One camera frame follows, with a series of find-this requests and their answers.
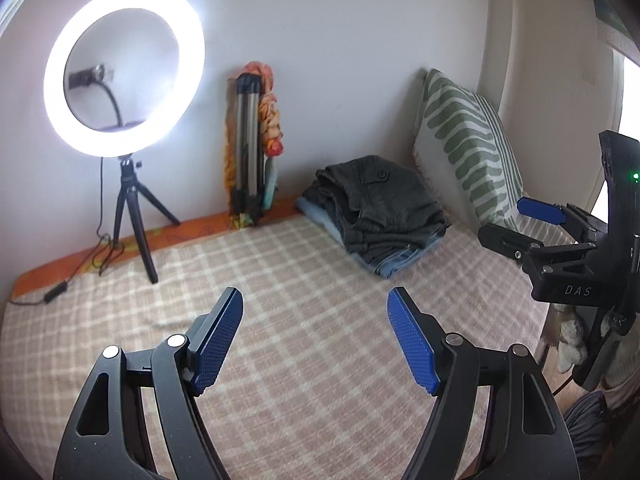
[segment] black tripod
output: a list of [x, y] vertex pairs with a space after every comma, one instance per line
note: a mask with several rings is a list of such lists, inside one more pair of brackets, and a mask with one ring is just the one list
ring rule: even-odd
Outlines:
[[136, 237], [138, 249], [142, 262], [145, 264], [146, 275], [151, 283], [158, 282], [158, 273], [156, 266], [151, 258], [149, 245], [146, 242], [145, 227], [142, 223], [142, 214], [140, 213], [140, 203], [138, 202], [138, 192], [142, 193], [149, 202], [151, 202], [159, 212], [166, 216], [173, 225], [180, 225], [180, 221], [171, 212], [162, 205], [154, 195], [138, 180], [136, 168], [142, 164], [135, 164], [131, 158], [131, 154], [118, 157], [120, 159], [120, 192], [118, 193], [118, 202], [116, 204], [116, 219], [113, 225], [113, 241], [112, 246], [117, 247], [120, 239], [120, 225], [122, 224], [122, 213], [124, 211], [124, 202], [127, 201], [129, 207], [129, 216], [131, 225], [133, 225], [133, 234]]

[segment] jeans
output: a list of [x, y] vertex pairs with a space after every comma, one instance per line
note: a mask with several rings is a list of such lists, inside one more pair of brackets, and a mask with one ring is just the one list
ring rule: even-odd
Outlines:
[[[342, 237], [340, 236], [340, 231], [338, 231], [338, 228], [331, 221], [329, 215], [324, 209], [322, 209], [319, 205], [309, 202], [309, 200], [304, 197], [300, 197], [296, 200], [296, 207], [300, 209], [300, 211], [302, 211], [304, 215], [309, 218], [309, 220], [311, 220], [314, 224], [323, 227], [329, 233], [331, 238], [333, 238], [336, 242], [344, 247], [344, 244], [342, 243]], [[390, 256], [386, 257], [376, 266], [368, 264], [358, 253], [353, 253], [353, 257], [356, 259], [356, 261], [358, 261], [358, 263], [369, 269], [374, 274], [378, 274], [383, 278], [390, 278], [396, 272], [411, 265], [414, 261], [420, 258], [441, 238], [442, 235], [436, 232], [428, 240], [427, 246], [425, 248], [405, 248], [398, 250]]]

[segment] cable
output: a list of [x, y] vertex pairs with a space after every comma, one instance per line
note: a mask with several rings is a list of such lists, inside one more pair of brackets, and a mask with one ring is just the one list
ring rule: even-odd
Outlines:
[[118, 127], [121, 128], [122, 127], [122, 114], [120, 113], [120, 107], [118, 106], [118, 102], [116, 101], [116, 98], [113, 95], [113, 92], [111, 91], [111, 88], [109, 88], [102, 81], [94, 81], [94, 84], [98, 85], [105, 92], [107, 92], [107, 95], [109, 96], [109, 99], [111, 101], [111, 105], [113, 105], [113, 111], [116, 112], [116, 119], [118, 121]]
[[562, 390], [564, 390], [565, 386], [567, 386], [567, 384], [569, 384], [572, 381], [573, 377], [569, 377], [564, 383], [562, 383], [562, 385], [556, 390], [554, 391], [554, 397], [559, 394]]
[[[94, 81], [94, 84], [96, 84], [100, 88], [102, 88], [107, 93], [107, 95], [109, 96], [109, 99], [111, 101], [111, 105], [113, 105], [113, 111], [116, 114], [116, 120], [118, 122], [118, 127], [122, 128], [123, 127], [122, 114], [120, 113], [120, 107], [118, 106], [118, 102], [116, 101], [116, 98], [114, 97], [113, 92], [102, 81]], [[100, 234], [100, 229], [102, 228], [102, 215], [103, 215], [103, 211], [104, 211], [103, 195], [102, 195], [102, 191], [103, 191], [103, 172], [102, 172], [103, 165], [104, 165], [104, 158], [101, 157], [100, 158], [100, 222], [98, 224], [98, 228], [95, 230], [95, 235], [98, 238], [100, 238], [100, 242], [98, 243], [98, 246], [101, 245], [101, 244], [104, 244], [104, 247], [100, 251], [97, 251], [97, 253], [94, 254], [94, 257], [91, 260], [92, 267], [94, 269], [98, 269], [98, 276], [102, 276], [104, 274], [105, 270], [107, 270], [109, 268], [109, 266], [113, 263], [113, 261], [116, 260], [117, 258], [119, 258], [122, 255], [122, 253], [124, 253], [124, 244], [123, 243], [118, 241], [118, 243], [116, 245], [114, 245], [113, 239], [111, 238], [111, 236], [109, 234], [107, 234], [107, 233]], [[109, 249], [109, 252], [103, 258], [103, 260], [98, 263], [96, 261], [96, 258], [98, 258], [98, 256], [100, 256], [105, 251], [106, 248]], [[114, 253], [118, 248], [120, 248], [120, 252], [117, 253], [114, 256]]]
[[[113, 105], [113, 111], [116, 114], [116, 120], [118, 121], [118, 127], [121, 128], [122, 123], [122, 114], [120, 113], [120, 107], [118, 106], [118, 102], [116, 101], [115, 96], [111, 89], [102, 81], [94, 80], [93, 84], [101, 87], [108, 95], [111, 105]], [[108, 233], [100, 233], [102, 229], [102, 222], [104, 220], [104, 157], [100, 158], [100, 221], [98, 222], [98, 227], [95, 230], [95, 235], [98, 237], [98, 243], [88, 251], [88, 253], [82, 258], [78, 266], [74, 269], [71, 275], [64, 281], [58, 283], [53, 288], [49, 289], [43, 298], [40, 301], [11, 301], [8, 303], [15, 306], [39, 306], [41, 304], [49, 304], [51, 301], [55, 300], [60, 294], [65, 293], [68, 290], [68, 286], [71, 281], [75, 278], [75, 276], [80, 272], [82, 266], [91, 258], [91, 265], [94, 269], [98, 269], [98, 275], [102, 276], [105, 270], [117, 259], [122, 253], [124, 253], [124, 244], [120, 241], [116, 246], [113, 244], [113, 239], [111, 235]], [[97, 262], [96, 258], [100, 256], [106, 249], [108, 248], [109, 252], [104, 257], [101, 262]], [[118, 252], [115, 256], [114, 253], [117, 248], [120, 248], [120, 252]]]

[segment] checkered blanket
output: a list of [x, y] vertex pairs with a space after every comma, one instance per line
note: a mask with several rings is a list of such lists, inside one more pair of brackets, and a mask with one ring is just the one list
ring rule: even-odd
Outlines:
[[[102, 278], [77, 277], [49, 305], [8, 306], [2, 416], [43, 478], [51, 478], [66, 420], [102, 349], [151, 348], [183, 332], [226, 286], [242, 292], [244, 317], [198, 406], [234, 480], [401, 477], [433, 399], [414, 382], [386, 317], [393, 286], [405, 286], [447, 332], [488, 348], [535, 348], [546, 316], [516, 264], [455, 225], [391, 280], [361, 268], [302, 217], [158, 251], [154, 259], [158, 285], [135, 260]], [[479, 449], [485, 390], [461, 469]], [[145, 412], [158, 472], [174, 478], [150, 391]]]

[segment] led ring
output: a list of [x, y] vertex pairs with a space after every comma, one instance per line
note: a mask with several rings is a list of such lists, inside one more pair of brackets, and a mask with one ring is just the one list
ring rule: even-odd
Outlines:
[[[65, 98], [66, 60], [76, 41], [103, 16], [122, 9], [145, 9], [167, 22], [178, 44], [174, 87], [139, 126], [123, 132], [97, 132], [76, 119]], [[137, 152], [164, 137], [191, 103], [204, 67], [200, 19], [186, 0], [92, 0], [71, 18], [51, 49], [44, 73], [44, 104], [56, 133], [76, 150], [95, 156]]]

